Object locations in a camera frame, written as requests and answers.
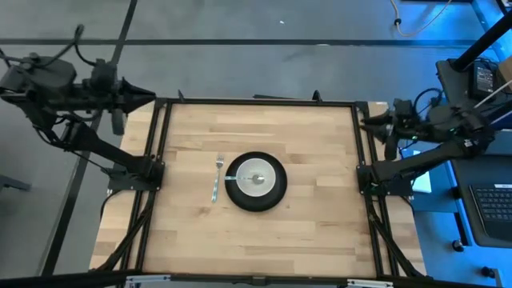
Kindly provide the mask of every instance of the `black cable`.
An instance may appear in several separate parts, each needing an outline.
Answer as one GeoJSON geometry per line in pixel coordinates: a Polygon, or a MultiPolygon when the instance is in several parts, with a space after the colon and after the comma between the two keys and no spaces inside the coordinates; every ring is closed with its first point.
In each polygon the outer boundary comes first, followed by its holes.
{"type": "Polygon", "coordinates": [[[92,62],[92,61],[89,61],[87,59],[85,59],[83,56],[82,56],[82,53],[80,53],[80,49],[78,48],[78,44],[75,43],[74,44],[74,51],[77,53],[78,57],[80,58],[80,60],[82,60],[84,63],[86,64],[89,64],[91,65],[92,67],[96,66],[96,63],[92,62]]]}
{"type": "Polygon", "coordinates": [[[432,106],[432,103],[429,103],[429,105],[425,106],[425,108],[421,109],[419,112],[418,112],[418,115],[420,115],[423,111],[425,111],[428,107],[432,106]]]}
{"type": "Polygon", "coordinates": [[[80,158],[82,158],[82,159],[84,159],[84,160],[88,161],[90,164],[92,164],[92,165],[94,165],[94,166],[98,167],[98,168],[99,168],[103,173],[105,173],[105,174],[107,174],[108,176],[110,176],[110,173],[109,173],[109,171],[108,171],[108,169],[107,169],[106,167],[104,167],[104,166],[101,166],[101,165],[97,164],[96,162],[94,162],[94,161],[92,161],[92,160],[90,160],[90,159],[88,159],[88,158],[84,157],[84,156],[83,156],[83,155],[81,155],[80,153],[77,153],[77,152],[75,152],[75,151],[70,151],[70,152],[71,152],[72,154],[75,154],[75,155],[79,156],[80,158]]]}
{"type": "Polygon", "coordinates": [[[70,43],[68,43],[64,48],[62,48],[58,53],[56,53],[56,55],[53,56],[50,60],[48,60],[48,62],[46,62],[44,64],[36,63],[36,64],[34,64],[34,66],[36,66],[37,68],[44,68],[44,67],[50,65],[51,63],[57,61],[57,59],[59,59],[61,56],[63,56],[65,53],[67,53],[67,51],[69,51],[71,49],[71,47],[77,45],[78,41],[82,37],[83,31],[84,31],[84,25],[79,24],[77,26],[77,28],[74,30],[73,40],[71,40],[70,43]]]}
{"type": "Polygon", "coordinates": [[[413,207],[413,204],[406,198],[406,196],[400,196],[400,198],[403,199],[403,201],[405,201],[409,206],[410,208],[412,209],[413,211],[413,215],[414,215],[414,207],[413,207]]]}
{"type": "Polygon", "coordinates": [[[64,122],[66,120],[65,117],[61,117],[59,120],[55,121],[54,125],[58,125],[58,124],[61,124],[62,122],[64,122]]]}
{"type": "Polygon", "coordinates": [[[22,58],[16,58],[16,57],[11,57],[11,56],[6,56],[3,52],[0,53],[0,59],[3,59],[4,62],[6,62],[6,64],[8,66],[10,66],[10,63],[9,61],[13,61],[13,62],[19,62],[19,63],[29,63],[31,65],[33,65],[34,67],[37,67],[37,68],[44,68],[50,64],[52,64],[53,62],[57,61],[61,56],[63,56],[65,53],[67,53],[67,51],[69,51],[71,49],[71,47],[74,47],[75,48],[75,51],[77,52],[77,55],[78,57],[84,61],[85,63],[89,64],[89,65],[92,65],[92,66],[95,66],[95,64],[92,62],[92,61],[89,61],[87,59],[85,59],[83,57],[83,55],[80,53],[80,50],[78,49],[78,41],[80,40],[80,38],[82,37],[82,34],[83,34],[83,31],[84,31],[84,25],[82,24],[79,24],[77,26],[77,28],[74,30],[74,36],[73,36],[73,39],[71,40],[70,43],[68,43],[63,49],[61,49],[58,53],[56,53],[56,55],[54,55],[50,60],[48,60],[46,63],[43,63],[43,64],[39,64],[39,63],[34,63],[32,61],[29,61],[29,60],[24,60],[22,58]]]}
{"type": "Polygon", "coordinates": [[[406,140],[406,145],[405,145],[404,147],[399,147],[399,148],[398,148],[398,153],[400,154],[401,159],[404,159],[404,156],[403,156],[403,152],[402,152],[402,151],[403,151],[404,149],[407,149],[407,148],[411,147],[412,145],[414,145],[414,144],[416,144],[416,143],[418,143],[418,141],[413,140],[411,144],[407,144],[407,140],[406,140]]]}
{"type": "Polygon", "coordinates": [[[426,89],[426,90],[422,91],[420,94],[418,94],[418,96],[416,96],[416,99],[414,100],[413,108],[414,108],[414,112],[416,112],[416,115],[419,115],[419,112],[418,112],[418,102],[419,102],[419,99],[420,99],[423,95],[425,95],[425,94],[427,94],[427,93],[429,93],[429,92],[431,92],[431,91],[436,91],[436,92],[438,92],[438,98],[439,98],[439,100],[441,100],[441,97],[442,97],[442,90],[441,90],[441,89],[439,89],[439,88],[429,88],[429,89],[426,89]]]}
{"type": "MultiPolygon", "coordinates": [[[[3,53],[2,48],[0,48],[0,56],[6,56],[5,53],[3,53]]],[[[4,63],[7,65],[7,68],[10,68],[10,62],[7,59],[3,59],[4,63]]]]}
{"type": "Polygon", "coordinates": [[[48,144],[48,145],[52,145],[52,143],[50,142],[50,140],[45,139],[45,138],[42,136],[42,134],[41,134],[41,130],[40,130],[39,128],[36,128],[36,127],[34,127],[34,128],[35,128],[35,131],[38,133],[38,136],[40,137],[40,139],[41,139],[44,143],[46,143],[46,144],[48,144]]]}
{"type": "Polygon", "coordinates": [[[120,190],[112,190],[112,193],[110,193],[110,195],[108,195],[105,198],[105,200],[103,200],[102,208],[100,209],[100,213],[99,213],[100,220],[103,218],[103,211],[105,210],[106,203],[109,201],[110,198],[112,198],[113,196],[115,196],[119,192],[121,192],[121,191],[120,190]]]}

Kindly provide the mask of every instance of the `desk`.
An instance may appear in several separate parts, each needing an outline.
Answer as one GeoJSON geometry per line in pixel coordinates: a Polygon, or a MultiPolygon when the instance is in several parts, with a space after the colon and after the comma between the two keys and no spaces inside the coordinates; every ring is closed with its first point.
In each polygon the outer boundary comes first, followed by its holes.
{"type": "MultiPolygon", "coordinates": [[[[372,114],[386,108],[370,103],[372,114]]],[[[142,154],[151,111],[148,105],[130,114],[122,149],[142,154]]],[[[369,162],[367,142],[365,148],[369,162]]],[[[378,154],[382,158],[380,144],[378,154]]],[[[358,193],[350,109],[174,104],[163,158],[166,174],[154,206],[144,271],[376,276],[366,210],[358,193]],[[213,204],[217,154],[225,156],[224,175],[231,161],[254,150],[272,154],[284,165],[284,199],[272,210],[246,212],[232,203],[220,181],[213,204]]],[[[106,204],[91,268],[101,265],[122,240],[133,200],[134,193],[126,191],[106,204]]],[[[387,205],[395,241],[425,273],[410,207],[398,197],[388,197],[387,205]]],[[[130,259],[135,259],[137,247],[135,241],[130,259]]],[[[381,242],[389,273],[384,247],[381,242]]]]}

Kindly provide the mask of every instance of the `black metal frame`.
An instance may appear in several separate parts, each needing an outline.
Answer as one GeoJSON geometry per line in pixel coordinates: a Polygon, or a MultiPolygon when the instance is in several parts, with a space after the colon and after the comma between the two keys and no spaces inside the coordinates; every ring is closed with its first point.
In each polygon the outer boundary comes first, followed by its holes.
{"type": "MultiPolygon", "coordinates": [[[[352,116],[352,123],[354,126],[355,143],[358,152],[358,164],[365,165],[365,153],[362,144],[362,135],[359,128],[359,117],[358,110],[363,114],[363,117],[369,117],[367,102],[332,102],[323,101],[317,91],[315,91],[312,100],[295,100],[295,99],[279,99],[279,98],[266,98],[266,99],[185,99],[180,91],[179,98],[159,98],[154,105],[154,111],[150,122],[150,129],[148,138],[146,140],[145,154],[150,154],[151,147],[154,142],[155,130],[157,125],[157,119],[160,113],[160,109],[165,107],[165,115],[162,124],[162,130],[160,134],[158,151],[156,158],[162,160],[166,138],[168,134],[168,128],[170,124],[170,115],[173,104],[209,104],[209,105],[257,105],[257,106],[329,106],[329,107],[344,107],[349,108],[352,116]]],[[[377,152],[374,144],[374,137],[371,134],[367,134],[367,141],[370,148],[370,157],[372,161],[377,160],[377,152]]],[[[90,287],[90,286],[101,286],[105,285],[117,285],[122,284],[130,278],[130,276],[137,275],[152,275],[152,273],[142,272],[144,255],[146,252],[147,239],[149,237],[150,221],[153,212],[153,207],[156,199],[156,190],[149,191],[148,201],[146,206],[138,215],[140,210],[140,201],[142,198],[143,191],[137,191],[140,194],[139,197],[135,197],[134,205],[132,207],[130,220],[129,232],[119,244],[116,251],[111,257],[96,270],[84,274],[68,274],[68,275],[56,275],[49,276],[43,275],[43,277],[36,278],[20,278],[20,279],[9,279],[0,280],[0,286],[37,286],[37,287],[60,287],[60,286],[76,286],[76,287],[90,287]],[[141,241],[138,247],[137,260],[135,270],[127,270],[126,266],[129,260],[131,252],[131,244],[134,240],[134,236],[142,228],[141,241]],[[118,271],[112,271],[116,263],[122,258],[122,266],[118,271]]],[[[408,262],[400,251],[399,247],[394,243],[390,234],[389,216],[386,208],[386,200],[384,197],[378,198],[378,204],[381,211],[383,222],[377,216],[374,208],[374,200],[368,194],[362,195],[365,199],[366,213],[368,216],[368,225],[370,228],[370,240],[372,251],[374,253],[375,260],[375,279],[361,279],[361,280],[377,280],[377,281],[392,281],[400,283],[395,285],[396,287],[410,287],[414,284],[416,287],[434,287],[441,283],[447,284],[447,286],[457,287],[479,287],[460,283],[452,282],[439,282],[432,278],[424,277],[412,267],[412,264],[408,262]],[[382,267],[382,256],[380,254],[380,248],[378,246],[378,235],[377,232],[384,239],[387,249],[390,252],[390,267],[392,275],[386,275],[383,272],[382,267]],[[397,260],[401,264],[402,268],[406,272],[407,278],[398,276],[398,265],[397,260]]],[[[324,277],[280,277],[280,276],[250,276],[250,275],[208,275],[208,274],[166,274],[165,280],[169,281],[184,281],[184,282],[230,282],[230,283],[246,283],[255,286],[265,286],[269,284],[322,284],[322,285],[338,285],[346,286],[350,283],[348,278],[324,278],[324,277]]]]}
{"type": "MultiPolygon", "coordinates": [[[[185,98],[181,91],[179,93],[179,98],[159,98],[157,104],[155,104],[153,116],[151,119],[150,124],[150,133],[146,142],[146,151],[149,151],[147,153],[150,153],[150,147],[153,144],[153,138],[151,136],[154,136],[154,129],[156,127],[156,121],[155,119],[158,118],[159,110],[163,106],[163,102],[166,104],[166,114],[164,116],[164,122],[163,122],[163,128],[162,128],[162,136],[160,137],[160,143],[158,145],[158,152],[157,152],[157,159],[162,159],[162,153],[163,153],[163,147],[165,146],[165,140],[166,140],[166,133],[169,127],[170,122],[170,112],[172,109],[173,104],[207,104],[207,105],[258,105],[258,106],[329,106],[329,107],[345,107],[350,108],[351,114],[352,114],[352,122],[354,125],[354,132],[355,132],[355,141],[356,141],[356,147],[358,151],[358,160],[359,165],[365,165],[365,154],[364,149],[362,145],[362,136],[361,131],[359,129],[359,118],[358,118],[358,109],[362,112],[363,117],[369,117],[369,111],[368,111],[368,105],[367,102],[332,102],[332,101],[323,101],[322,98],[320,98],[319,94],[315,91],[314,96],[312,100],[296,100],[296,99],[277,99],[277,98],[270,98],[268,99],[212,99],[212,98],[185,98]]],[[[377,152],[376,147],[373,141],[373,135],[367,134],[367,141],[370,148],[370,156],[372,161],[377,161],[377,152]]],[[[138,194],[140,194],[139,197],[135,197],[134,205],[132,207],[131,216],[130,216],[130,225],[129,229],[134,226],[134,223],[136,222],[136,215],[138,215],[138,212],[140,210],[140,201],[142,192],[138,191],[138,194]]],[[[366,204],[366,212],[368,215],[368,225],[370,229],[370,240],[372,245],[372,251],[374,254],[374,264],[375,264],[375,271],[377,277],[381,277],[384,274],[383,266],[382,266],[382,256],[380,253],[379,243],[378,243],[378,228],[375,226],[375,222],[372,221],[372,214],[370,213],[373,208],[373,199],[371,196],[363,195],[365,199],[366,204]]],[[[149,211],[152,212],[153,204],[154,204],[154,197],[151,198],[151,200],[148,200],[150,202],[149,211]]],[[[378,204],[381,212],[381,217],[383,219],[383,225],[384,230],[387,233],[391,233],[390,229],[390,223],[389,223],[389,215],[386,207],[386,200],[384,197],[378,197],[378,204]]],[[[147,244],[147,238],[149,236],[149,228],[150,228],[150,216],[144,223],[144,228],[142,229],[142,236],[141,241],[139,243],[139,248],[137,252],[137,261],[135,264],[136,270],[141,270],[143,265],[143,259],[146,252],[146,244],[147,244]]],[[[394,252],[391,248],[388,247],[389,256],[390,256],[390,267],[391,267],[391,274],[393,276],[398,276],[398,265],[397,261],[394,256],[394,252]]],[[[129,259],[129,253],[130,249],[127,249],[123,256],[123,262],[122,262],[122,269],[127,268],[127,263],[129,259]]],[[[407,267],[403,267],[403,269],[408,273],[407,267]]],[[[182,278],[186,277],[192,277],[194,278],[195,275],[193,274],[187,274],[182,275],[182,278]]],[[[236,282],[237,279],[233,278],[232,280],[229,280],[228,282],[236,282]]]]}

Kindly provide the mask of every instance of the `electronic device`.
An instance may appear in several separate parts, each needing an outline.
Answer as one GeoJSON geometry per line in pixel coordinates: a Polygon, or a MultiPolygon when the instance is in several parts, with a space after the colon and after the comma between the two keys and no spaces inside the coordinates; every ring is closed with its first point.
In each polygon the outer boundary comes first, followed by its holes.
{"type": "Polygon", "coordinates": [[[475,61],[470,67],[469,76],[469,98],[481,101],[496,90],[494,72],[488,63],[475,61]]]}
{"type": "Polygon", "coordinates": [[[512,241],[512,184],[470,185],[484,231],[512,241]]]}

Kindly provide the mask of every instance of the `metal bracket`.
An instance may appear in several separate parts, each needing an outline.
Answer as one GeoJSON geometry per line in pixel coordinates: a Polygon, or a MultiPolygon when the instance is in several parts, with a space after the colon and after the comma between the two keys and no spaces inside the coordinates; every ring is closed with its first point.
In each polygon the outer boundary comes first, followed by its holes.
{"type": "Polygon", "coordinates": [[[178,89],[178,97],[179,97],[179,101],[181,101],[182,103],[185,103],[185,96],[183,96],[183,93],[180,89],[178,89]]]}
{"type": "Polygon", "coordinates": [[[370,115],[370,108],[368,107],[367,101],[356,101],[354,104],[363,115],[370,115]]]}
{"type": "Polygon", "coordinates": [[[350,288],[393,288],[392,282],[348,279],[347,287],[350,288]]]}
{"type": "Polygon", "coordinates": [[[315,90],[313,92],[313,97],[312,97],[311,100],[316,101],[317,103],[323,102],[322,97],[320,96],[320,91],[315,90]]]}
{"type": "Polygon", "coordinates": [[[385,184],[372,184],[371,166],[357,166],[359,193],[372,196],[412,196],[413,190],[408,180],[395,179],[385,184]]]}
{"type": "Polygon", "coordinates": [[[167,103],[167,98],[156,98],[154,100],[154,106],[156,109],[161,109],[164,107],[164,105],[167,103]]]}
{"type": "Polygon", "coordinates": [[[110,190],[141,190],[141,191],[158,191],[162,185],[163,172],[166,164],[160,162],[161,167],[158,168],[158,176],[151,182],[141,179],[138,175],[128,173],[124,166],[117,163],[111,169],[106,169],[110,176],[108,189],[110,190]]]}
{"type": "Polygon", "coordinates": [[[170,281],[170,275],[139,275],[126,277],[126,284],[129,285],[164,281],[170,281]]]}

